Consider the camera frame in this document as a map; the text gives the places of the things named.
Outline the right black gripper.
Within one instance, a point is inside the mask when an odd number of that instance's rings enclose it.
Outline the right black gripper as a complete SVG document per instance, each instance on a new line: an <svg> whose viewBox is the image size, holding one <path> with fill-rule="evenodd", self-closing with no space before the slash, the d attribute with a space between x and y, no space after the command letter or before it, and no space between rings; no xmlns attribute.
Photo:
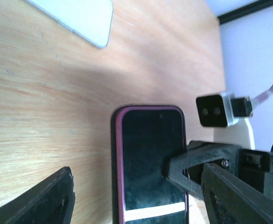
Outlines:
<svg viewBox="0 0 273 224"><path fill-rule="evenodd" d="M172 157L165 163L165 179L199 200L203 200L203 164L215 163L227 171L232 168L232 161L228 161L227 168L222 163L223 159L230 159L227 149L199 149L210 143L191 141L187 146L188 152ZM249 149L240 151L237 177L273 199L273 153Z"/></svg>

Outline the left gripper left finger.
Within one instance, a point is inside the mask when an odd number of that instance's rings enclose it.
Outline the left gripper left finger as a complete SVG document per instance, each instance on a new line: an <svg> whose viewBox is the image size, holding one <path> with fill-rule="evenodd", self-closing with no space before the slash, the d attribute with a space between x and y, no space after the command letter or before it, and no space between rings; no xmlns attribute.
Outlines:
<svg viewBox="0 0 273 224"><path fill-rule="evenodd" d="M0 224L69 224L75 204L70 167L63 167L0 207Z"/></svg>

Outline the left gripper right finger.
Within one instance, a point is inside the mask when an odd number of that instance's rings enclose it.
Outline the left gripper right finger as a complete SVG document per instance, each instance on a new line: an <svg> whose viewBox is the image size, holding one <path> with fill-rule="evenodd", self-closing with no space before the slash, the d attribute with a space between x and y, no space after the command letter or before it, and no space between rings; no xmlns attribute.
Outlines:
<svg viewBox="0 0 273 224"><path fill-rule="evenodd" d="M201 186L211 224L273 224L273 200L216 164L204 164Z"/></svg>

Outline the light blue phone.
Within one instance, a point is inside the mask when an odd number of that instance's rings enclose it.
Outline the light blue phone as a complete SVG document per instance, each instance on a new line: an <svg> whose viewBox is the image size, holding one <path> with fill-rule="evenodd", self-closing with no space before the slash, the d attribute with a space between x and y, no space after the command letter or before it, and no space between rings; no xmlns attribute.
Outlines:
<svg viewBox="0 0 273 224"><path fill-rule="evenodd" d="M30 4L71 32L103 49L109 41L113 3L110 0L29 0Z"/></svg>

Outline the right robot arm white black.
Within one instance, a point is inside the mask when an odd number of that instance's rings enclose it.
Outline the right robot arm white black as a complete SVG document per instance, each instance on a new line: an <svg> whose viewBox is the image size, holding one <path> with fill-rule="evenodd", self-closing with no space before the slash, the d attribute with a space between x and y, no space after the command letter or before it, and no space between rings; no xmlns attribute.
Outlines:
<svg viewBox="0 0 273 224"><path fill-rule="evenodd" d="M186 152L171 157L164 177L180 190L203 200L201 177L205 163L216 164L266 197L273 199L273 145L269 152L255 148L248 119L214 128L213 142L192 140Z"/></svg>

